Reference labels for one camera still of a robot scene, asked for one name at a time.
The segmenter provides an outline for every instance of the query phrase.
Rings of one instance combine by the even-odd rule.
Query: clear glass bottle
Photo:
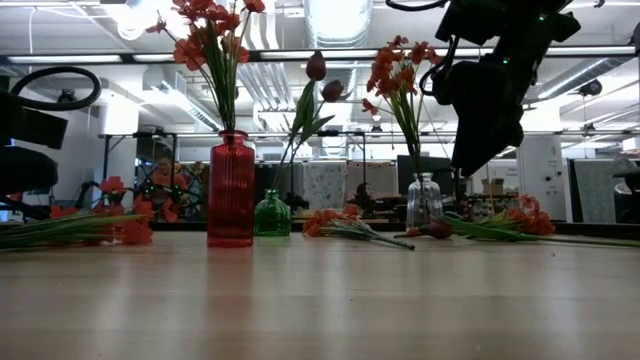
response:
[[[418,174],[413,174],[413,178],[416,181],[409,185],[407,230],[419,228],[422,225],[427,224],[429,221],[427,219],[427,214],[429,214],[432,219],[441,218],[443,215],[440,186],[431,181],[431,178],[433,177],[432,173],[423,173],[422,177],[424,179],[424,191],[420,188]],[[428,206],[428,212],[425,211],[425,206]]]

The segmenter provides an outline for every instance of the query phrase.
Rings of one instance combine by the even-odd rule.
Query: tulip bud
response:
[[[322,89],[322,98],[326,102],[336,102],[342,95],[342,90],[344,90],[344,86],[339,80],[334,80]]]
[[[327,76],[327,65],[324,56],[320,51],[316,51],[307,62],[307,76],[311,80],[320,81]]]

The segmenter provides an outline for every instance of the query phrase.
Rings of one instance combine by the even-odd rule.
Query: fluorescent light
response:
[[[290,60],[308,59],[313,55],[313,51],[263,51],[260,58],[263,60]],[[322,50],[325,59],[336,58],[367,58],[373,59],[378,55],[378,50]]]
[[[120,63],[119,55],[31,55],[9,56],[13,64],[99,64]]]
[[[306,69],[307,64],[300,65],[301,69]],[[371,64],[353,63],[353,64],[327,64],[327,69],[370,69]]]
[[[80,6],[98,6],[99,0],[74,1]],[[0,1],[0,7],[71,7],[70,1]]]
[[[165,62],[174,61],[173,54],[145,54],[145,55],[133,55],[135,61],[140,62]]]
[[[633,46],[558,46],[551,47],[547,51],[547,55],[567,56],[567,55],[635,55],[635,47]]]

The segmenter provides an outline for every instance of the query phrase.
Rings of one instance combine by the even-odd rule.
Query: wooden table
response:
[[[0,359],[638,359],[640,251],[202,233],[0,254]]]

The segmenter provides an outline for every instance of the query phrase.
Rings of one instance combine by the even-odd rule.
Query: green leaf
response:
[[[311,137],[311,135],[317,133],[326,123],[331,121],[335,115],[330,115],[324,117],[322,119],[318,119],[316,122],[312,123],[310,126],[307,126],[302,130],[302,135],[300,135],[300,143],[304,143]]]
[[[313,105],[313,90],[315,89],[316,82],[315,80],[309,80],[307,85],[304,87],[302,91],[302,95],[298,100],[298,104],[296,106],[296,117],[293,120],[293,124],[291,125],[291,138],[295,138],[298,135],[300,129],[303,128],[305,123],[307,122],[308,117],[313,116],[312,114],[308,114],[309,104]]]
[[[524,235],[517,231],[486,228],[483,226],[471,224],[462,220],[454,219],[450,216],[443,216],[442,220],[451,225],[454,230],[463,232],[467,235],[481,239],[492,239],[501,241],[535,241],[538,240],[537,236]]]

